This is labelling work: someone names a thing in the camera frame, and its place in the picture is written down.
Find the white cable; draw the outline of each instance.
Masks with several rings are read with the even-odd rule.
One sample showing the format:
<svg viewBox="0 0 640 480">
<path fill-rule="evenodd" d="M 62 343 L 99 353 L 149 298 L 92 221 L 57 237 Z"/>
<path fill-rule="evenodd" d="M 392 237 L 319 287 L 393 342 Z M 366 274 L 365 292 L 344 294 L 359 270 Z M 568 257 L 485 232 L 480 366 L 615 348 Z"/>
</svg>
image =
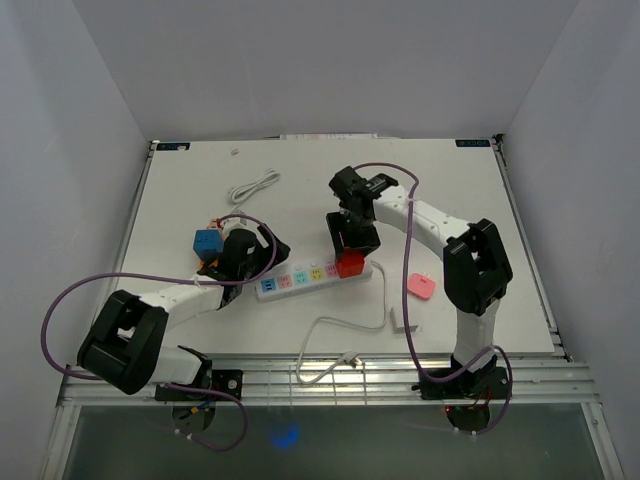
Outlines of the white cable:
<svg viewBox="0 0 640 480">
<path fill-rule="evenodd" d="M 273 168 L 268 168 L 262 175 L 256 178 L 253 182 L 246 185 L 240 185 L 239 187 L 232 187 L 227 193 L 227 199 L 229 203 L 235 205 L 233 210 L 236 210 L 240 205 L 246 202 L 251 195 L 258 190 L 267 188 L 280 180 L 280 174 Z"/>
<path fill-rule="evenodd" d="M 311 380 L 303 380 L 302 377 L 300 376 L 300 368 L 302 366 L 302 358 L 304 357 L 304 352 L 307 350 L 307 344 L 309 343 L 309 339 L 311 338 L 311 334 L 313 333 L 313 329 L 316 328 L 316 326 L 319 323 L 329 323 L 331 325 L 336 325 L 338 327 L 345 327 L 345 328 L 352 328 L 354 330 L 364 330 L 367 332 L 377 332 L 382 330 L 385 325 L 387 324 L 387 317 L 388 317 L 388 311 L 387 311 L 387 274 L 384 271 L 384 268 L 382 267 L 382 265 L 380 265 L 378 262 L 371 262 L 371 265 L 377 269 L 378 271 L 380 271 L 380 273 L 382 274 L 382 308 L 384 309 L 383 311 L 383 316 L 382 316 L 382 323 L 380 325 L 376 325 L 373 327 L 370 327 L 368 325 L 362 325 L 359 323 L 354 323 L 354 322 L 348 322 L 347 320 L 341 320 L 339 318 L 335 318 L 335 317 L 327 317 L 327 316 L 320 316 L 318 318 L 316 318 L 313 323 L 311 324 L 311 326 L 309 327 L 309 330 L 307 331 L 307 335 L 304 337 L 304 341 L 302 342 L 302 348 L 300 350 L 300 355 L 298 355 L 298 361 L 296 362 L 296 378 L 298 379 L 298 383 L 301 383 L 302 385 L 313 385 L 314 383 L 318 383 L 322 378 L 324 378 L 325 375 L 331 373 L 338 365 L 343 365 L 343 364 L 350 364 L 350 365 L 354 365 L 355 362 L 358 362 L 358 354 L 356 352 L 345 352 L 342 355 L 340 355 L 340 357 L 338 357 L 338 359 L 333 362 L 329 368 L 327 368 L 325 371 L 323 371 L 320 375 L 318 375 L 317 377 L 311 379 Z"/>
</svg>

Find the metal frame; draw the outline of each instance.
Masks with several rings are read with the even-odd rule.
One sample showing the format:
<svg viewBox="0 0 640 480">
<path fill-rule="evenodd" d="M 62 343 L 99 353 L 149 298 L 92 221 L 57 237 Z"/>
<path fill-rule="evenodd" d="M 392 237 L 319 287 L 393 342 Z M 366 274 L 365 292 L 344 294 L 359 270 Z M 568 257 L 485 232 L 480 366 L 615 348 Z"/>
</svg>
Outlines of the metal frame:
<svg viewBox="0 0 640 480">
<path fill-rule="evenodd" d="M 502 145 L 501 143 L 498 144 L 495 139 L 491 139 L 490 141 L 491 141 L 491 146 L 493 148 L 493 153 L 496 157 L 498 169 L 500 170 L 500 175 L 502 176 L 504 188 L 507 191 L 507 198 L 509 199 L 509 204 L 511 205 L 511 211 L 513 212 L 513 216 L 516 219 L 518 232 L 520 232 L 520 239 L 522 240 L 522 244 L 524 245 L 524 250 L 527 254 L 527 260 L 529 261 L 529 267 L 531 268 L 531 273 L 533 274 L 533 281 L 536 285 L 536 290 L 538 291 L 540 302 L 542 303 L 542 309 L 544 310 L 544 313 L 547 317 L 549 330 L 552 333 L 558 333 L 558 324 L 556 323 L 556 319 L 553 316 L 553 312 L 551 311 L 551 306 L 549 305 L 549 298 L 547 297 L 547 292 L 545 291 L 544 285 L 542 284 L 542 279 L 540 278 L 540 272 L 538 271 L 536 262 L 533 259 L 531 245 L 529 244 L 529 239 L 527 238 L 527 234 L 525 233 L 524 225 L 522 224 L 522 218 L 520 217 L 520 212 L 518 211 L 518 207 L 516 206 L 516 199 L 513 194 L 513 190 L 511 189 L 509 176 L 507 175 L 507 161 L 502 155 Z"/>
<path fill-rule="evenodd" d="M 599 403 L 583 403 L 582 412 L 587 421 L 591 434 L 591 441 L 596 449 L 602 473 L 605 480 L 624 480 L 624 473 L 618 460 L 618 455 L 611 442 L 609 429 L 602 415 L 602 405 Z"/>
<path fill-rule="evenodd" d="M 73 445 L 81 407 L 58 407 L 53 422 L 49 447 L 42 465 L 40 478 L 58 479 L 64 475 L 67 459 Z"/>
<path fill-rule="evenodd" d="M 130 218 L 114 263 L 114 269 L 122 266 L 144 185 L 150 169 L 155 146 L 150 143 L 149 155 L 131 206 Z M 504 158 L 499 145 L 492 140 L 500 174 L 525 247 L 534 282 L 543 305 L 555 352 L 550 356 L 527 356 L 513 358 L 514 397 L 513 403 L 580 403 L 585 414 L 598 459 L 605 478 L 622 479 L 622 469 L 602 416 L 598 393 L 584 363 L 567 360 L 558 334 L 557 325 L 540 280 L 531 248 L 527 240 L 520 214 L 509 184 Z M 113 283 L 105 285 L 101 303 L 113 289 Z M 213 357 L 216 368 L 239 368 L 244 371 L 243 403 L 248 406 L 317 406 L 317 405 L 424 405 L 442 404 L 441 401 L 425 402 L 411 390 L 417 377 L 415 366 L 407 358 L 364 358 L 365 364 L 358 369 L 338 367 L 331 376 L 319 384 L 298 385 L 295 379 L 294 357 Z M 333 359 L 309 356 L 302 370 L 305 374 L 319 373 Z M 430 356 L 422 361 L 428 368 L 449 366 L 444 356 Z M 104 382 L 90 382 L 68 378 L 61 390 L 59 406 L 42 470 L 42 478 L 62 478 L 69 456 L 75 429 L 83 406 L 166 406 L 153 400 L 154 387 L 147 386 L 135 395 L 125 395 Z M 232 407 L 232 404 L 219 403 Z"/>
</svg>

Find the glass panel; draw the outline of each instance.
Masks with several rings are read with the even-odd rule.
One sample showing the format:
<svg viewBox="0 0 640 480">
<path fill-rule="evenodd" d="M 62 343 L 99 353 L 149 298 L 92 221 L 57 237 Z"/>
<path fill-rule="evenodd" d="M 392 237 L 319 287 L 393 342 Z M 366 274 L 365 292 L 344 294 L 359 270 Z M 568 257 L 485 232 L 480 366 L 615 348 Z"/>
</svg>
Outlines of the glass panel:
<svg viewBox="0 0 640 480">
<path fill-rule="evenodd" d="M 495 416 L 500 406 L 492 407 Z M 246 440 L 216 453 L 172 433 L 170 407 L 84 407 L 66 479 L 603 478 L 580 405 L 514 405 L 481 437 L 440 407 L 254 407 Z M 223 445 L 237 409 L 204 433 Z"/>
</svg>

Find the robotic arm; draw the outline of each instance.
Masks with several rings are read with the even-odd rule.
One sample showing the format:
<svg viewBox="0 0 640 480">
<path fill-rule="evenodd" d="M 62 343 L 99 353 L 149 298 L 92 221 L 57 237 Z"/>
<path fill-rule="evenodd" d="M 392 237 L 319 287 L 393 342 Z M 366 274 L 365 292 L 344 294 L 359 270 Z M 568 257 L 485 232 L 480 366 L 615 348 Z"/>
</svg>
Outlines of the robotic arm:
<svg viewBox="0 0 640 480">
<path fill-rule="evenodd" d="M 412 237 L 442 260 L 445 292 L 456 307 L 457 338 L 449 371 L 471 361 L 483 348 L 493 346 L 496 312 L 513 272 L 492 222 L 483 219 L 470 223 L 425 202 L 411 200 L 404 187 L 384 174 L 366 180 L 352 167 L 346 167 L 329 186 L 341 207 L 340 212 L 327 214 L 338 261 L 345 253 L 364 257 L 380 246 L 374 221 L 406 232 L 409 203 L 414 202 Z M 496 356 L 491 350 L 473 363 L 453 391 L 461 395 L 475 393 L 484 387 L 487 378 L 496 376 L 495 365 Z M 452 393 L 446 388 L 435 393 L 432 390 L 425 386 L 423 396 Z"/>
<path fill-rule="evenodd" d="M 207 258 L 191 280 L 156 292 L 133 295 L 124 290 L 111 294 L 78 352 L 78 364 L 127 394 L 147 383 L 179 383 L 208 388 L 211 362 L 186 347 L 162 346 L 164 332 L 199 314 L 218 310 L 242 292 L 242 285 L 200 285 L 211 279 L 238 282 L 254 277 L 267 267 L 273 240 L 263 247 L 255 233 L 241 222 L 224 225 L 222 251 Z M 289 256 L 289 247 L 277 237 L 272 267 Z"/>
</svg>

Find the white wall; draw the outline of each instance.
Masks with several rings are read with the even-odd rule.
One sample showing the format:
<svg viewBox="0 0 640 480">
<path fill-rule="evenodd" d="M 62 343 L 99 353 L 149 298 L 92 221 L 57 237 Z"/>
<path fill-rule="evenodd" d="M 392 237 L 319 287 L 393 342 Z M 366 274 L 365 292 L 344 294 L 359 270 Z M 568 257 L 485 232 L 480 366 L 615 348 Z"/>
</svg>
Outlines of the white wall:
<svg viewBox="0 0 640 480">
<path fill-rule="evenodd" d="M 640 478 L 640 7 L 581 0 L 506 137 L 567 348 L 587 360 L 627 478 Z"/>
<path fill-rule="evenodd" d="M 504 132 L 576 0 L 74 0 L 147 138 Z"/>
<path fill-rule="evenodd" d="M 111 267 L 146 142 L 71 0 L 0 0 L 0 64 L 0 465 L 22 480 L 39 473 L 62 379 L 40 353 L 42 316 Z M 63 361 L 95 291 L 54 319 Z"/>
</svg>

